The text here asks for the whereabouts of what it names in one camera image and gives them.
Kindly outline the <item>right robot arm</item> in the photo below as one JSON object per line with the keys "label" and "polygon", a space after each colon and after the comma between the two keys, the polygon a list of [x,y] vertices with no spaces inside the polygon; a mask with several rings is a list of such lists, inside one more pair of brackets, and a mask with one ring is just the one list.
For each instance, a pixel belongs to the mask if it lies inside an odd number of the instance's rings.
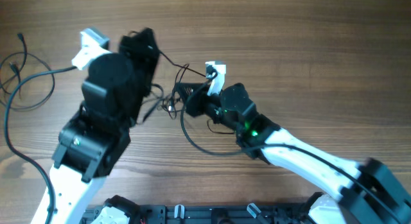
{"label": "right robot arm", "polygon": [[241,152],[292,171],[322,191],[307,202],[312,223],[410,223],[410,194],[382,162],[360,164],[294,137],[256,110],[241,83],[211,92],[205,83],[178,83],[182,114],[207,115],[231,129]]}

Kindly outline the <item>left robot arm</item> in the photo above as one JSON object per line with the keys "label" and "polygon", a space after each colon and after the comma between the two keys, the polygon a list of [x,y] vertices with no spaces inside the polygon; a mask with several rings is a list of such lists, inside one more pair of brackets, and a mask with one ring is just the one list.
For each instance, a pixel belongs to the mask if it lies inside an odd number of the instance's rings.
{"label": "left robot arm", "polygon": [[83,101],[58,135],[46,189],[32,219],[44,223],[78,223],[115,163],[130,144],[160,50],[152,29],[132,31],[121,38],[118,52],[95,28],[80,33],[81,49],[71,60],[88,70],[82,83]]}

